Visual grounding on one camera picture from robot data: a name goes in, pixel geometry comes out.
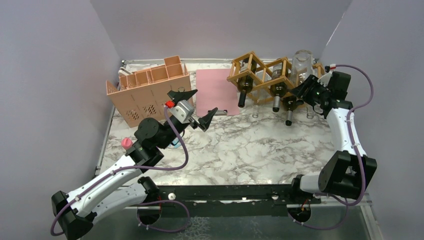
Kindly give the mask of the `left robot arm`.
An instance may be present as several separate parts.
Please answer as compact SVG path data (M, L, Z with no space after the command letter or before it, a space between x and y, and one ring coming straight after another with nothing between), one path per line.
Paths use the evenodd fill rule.
M50 234L58 236L55 226L59 225L68 240L77 240L99 220L117 210L135 204L159 204L158 189L144 173L159 170L162 150L174 140L187 151L182 139L185 129L206 131L218 111L213 108L205 116L193 118L194 107L189 100L195 93L195 90L169 91L169 101L163 106L165 123L152 117L143 119L134 133L136 140L122 141L125 154L113 166L73 191L56 192L51 197L54 220Z

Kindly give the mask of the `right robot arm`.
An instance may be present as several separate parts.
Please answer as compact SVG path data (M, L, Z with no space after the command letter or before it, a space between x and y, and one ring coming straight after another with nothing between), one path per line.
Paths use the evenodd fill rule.
M359 201L377 169L377 161L368 157L359 141L354 107L346 100L350 80L349 74L339 71L329 71L322 77L311 74L290 91L304 103L322 109L334 146L333 156L319 173L293 179L288 196L296 204L312 194Z

